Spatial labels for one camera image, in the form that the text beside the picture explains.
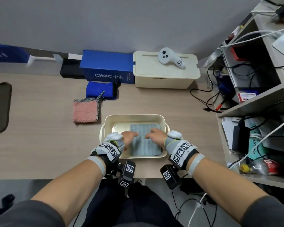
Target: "person's left hand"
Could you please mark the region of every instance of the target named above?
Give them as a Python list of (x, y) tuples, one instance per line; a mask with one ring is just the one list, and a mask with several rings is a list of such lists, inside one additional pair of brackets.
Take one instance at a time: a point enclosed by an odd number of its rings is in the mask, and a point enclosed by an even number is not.
[(122, 140), (124, 141), (125, 144), (125, 149), (132, 143), (133, 138), (137, 137), (139, 135), (139, 133), (134, 132), (134, 131), (124, 131), (121, 133), (123, 135)]

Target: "white controller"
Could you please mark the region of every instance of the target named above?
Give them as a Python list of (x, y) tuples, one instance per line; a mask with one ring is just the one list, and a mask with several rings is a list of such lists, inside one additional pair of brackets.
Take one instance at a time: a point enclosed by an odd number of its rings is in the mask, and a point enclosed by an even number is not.
[(163, 48), (159, 51), (158, 59), (161, 64), (167, 64), (168, 62), (173, 62), (175, 65), (177, 65), (179, 68), (184, 69), (185, 63), (182, 61), (182, 59), (174, 53), (173, 50), (170, 48)]

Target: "plastic bottle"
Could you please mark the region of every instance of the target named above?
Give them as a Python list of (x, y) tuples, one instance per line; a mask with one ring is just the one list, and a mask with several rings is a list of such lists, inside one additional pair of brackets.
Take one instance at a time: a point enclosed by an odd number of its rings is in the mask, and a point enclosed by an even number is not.
[(241, 164), (240, 169), (245, 173), (255, 173), (261, 175), (278, 174), (279, 164), (270, 159), (257, 159), (250, 164)]

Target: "blue container box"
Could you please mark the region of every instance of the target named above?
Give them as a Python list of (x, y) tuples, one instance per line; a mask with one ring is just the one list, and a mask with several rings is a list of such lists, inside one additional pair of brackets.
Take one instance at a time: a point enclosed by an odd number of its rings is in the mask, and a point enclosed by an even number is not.
[(22, 48), (0, 44), (0, 62), (27, 63), (29, 56)]
[(80, 68), (89, 81), (135, 83), (133, 54), (84, 50)]

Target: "storage box lid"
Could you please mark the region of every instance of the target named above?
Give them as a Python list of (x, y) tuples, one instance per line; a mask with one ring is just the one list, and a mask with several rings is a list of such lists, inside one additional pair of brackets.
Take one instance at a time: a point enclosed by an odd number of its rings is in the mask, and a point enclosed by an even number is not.
[(80, 68), (133, 71), (133, 54), (83, 50)]
[(200, 70), (197, 68), (198, 59), (193, 54), (177, 53), (185, 62), (183, 70), (172, 62), (161, 64), (156, 52), (136, 51), (133, 54), (133, 74), (142, 77), (174, 78), (174, 79), (198, 79)]

